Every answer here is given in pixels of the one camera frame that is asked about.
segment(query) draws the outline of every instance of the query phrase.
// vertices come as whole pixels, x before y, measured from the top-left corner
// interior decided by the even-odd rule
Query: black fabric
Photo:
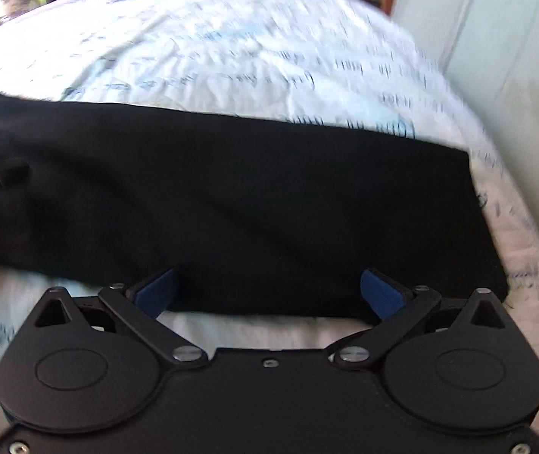
[[[507,283],[467,153],[340,127],[0,96],[0,263],[94,285],[177,266],[175,310],[370,319],[376,267],[447,297]]]

